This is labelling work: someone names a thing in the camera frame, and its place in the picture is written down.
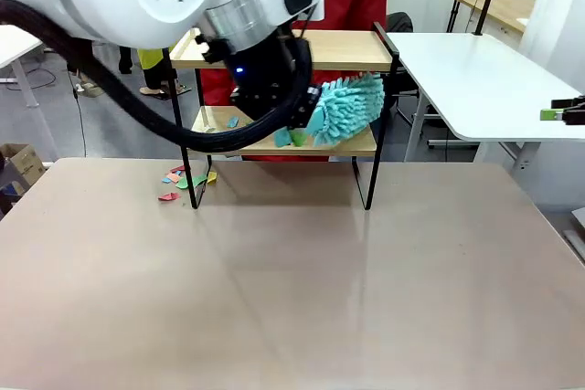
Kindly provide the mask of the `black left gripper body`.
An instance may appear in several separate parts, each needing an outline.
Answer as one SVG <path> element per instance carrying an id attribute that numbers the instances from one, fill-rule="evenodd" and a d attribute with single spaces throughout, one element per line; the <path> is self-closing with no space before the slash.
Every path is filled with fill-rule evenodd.
<path id="1" fill-rule="evenodd" d="M 299 41 L 292 32 L 274 32 L 258 45 L 228 57 L 236 89 L 230 102 L 253 121 L 280 107 L 297 71 Z"/>

